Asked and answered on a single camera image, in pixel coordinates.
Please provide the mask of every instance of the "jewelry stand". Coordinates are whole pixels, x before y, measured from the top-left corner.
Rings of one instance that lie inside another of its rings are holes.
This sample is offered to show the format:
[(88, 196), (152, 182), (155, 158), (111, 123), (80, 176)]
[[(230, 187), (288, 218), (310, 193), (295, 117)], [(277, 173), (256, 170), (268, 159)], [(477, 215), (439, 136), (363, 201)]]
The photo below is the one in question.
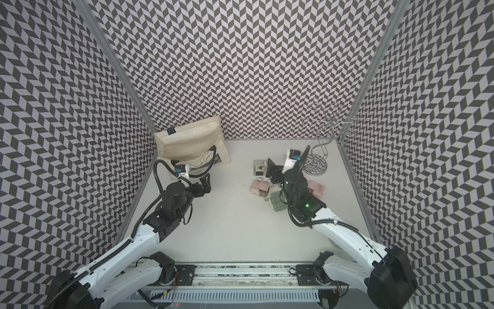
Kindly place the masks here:
[[(334, 133), (336, 125), (355, 123), (355, 118), (353, 118), (352, 121), (349, 122), (337, 122), (334, 119), (334, 116), (329, 114), (324, 120), (318, 120), (308, 117), (304, 121), (304, 124), (306, 127), (310, 127), (314, 122), (319, 123), (319, 126), (317, 127), (317, 140), (319, 141), (319, 144), (312, 147), (310, 154), (305, 160), (304, 171), (308, 174), (318, 176), (324, 174), (324, 172), (328, 169), (328, 163), (326, 161), (326, 159), (328, 158), (328, 149), (326, 148), (326, 145), (331, 143), (333, 139), (336, 138)], [(329, 130), (329, 135), (325, 136), (324, 133), (326, 130)], [(322, 156), (314, 153), (314, 149), (316, 149), (317, 147), (320, 147), (322, 149)]]

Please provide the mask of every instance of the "canvas tote bag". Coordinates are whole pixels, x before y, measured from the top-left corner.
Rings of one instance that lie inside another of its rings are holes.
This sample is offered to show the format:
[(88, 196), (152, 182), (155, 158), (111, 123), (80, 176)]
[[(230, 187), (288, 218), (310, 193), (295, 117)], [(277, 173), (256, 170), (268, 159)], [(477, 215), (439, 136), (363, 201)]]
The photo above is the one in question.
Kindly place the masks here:
[(214, 116), (188, 125), (154, 134), (158, 157), (168, 165), (188, 164), (191, 174), (200, 174), (209, 166), (216, 146), (214, 165), (230, 163), (221, 131), (221, 118)]

